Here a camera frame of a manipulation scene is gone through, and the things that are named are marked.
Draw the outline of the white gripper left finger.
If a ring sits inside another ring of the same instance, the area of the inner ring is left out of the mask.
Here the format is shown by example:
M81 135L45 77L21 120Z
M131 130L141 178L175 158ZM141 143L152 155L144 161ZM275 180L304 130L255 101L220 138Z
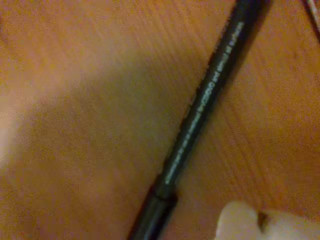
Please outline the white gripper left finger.
M217 222L216 240L260 240L259 213L241 201L228 203Z

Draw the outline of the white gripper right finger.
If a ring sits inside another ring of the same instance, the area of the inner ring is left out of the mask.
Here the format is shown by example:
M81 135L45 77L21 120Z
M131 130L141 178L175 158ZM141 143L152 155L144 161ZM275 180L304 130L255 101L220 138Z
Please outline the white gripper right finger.
M259 230L263 240L318 240L320 224L305 217L278 210L259 213Z

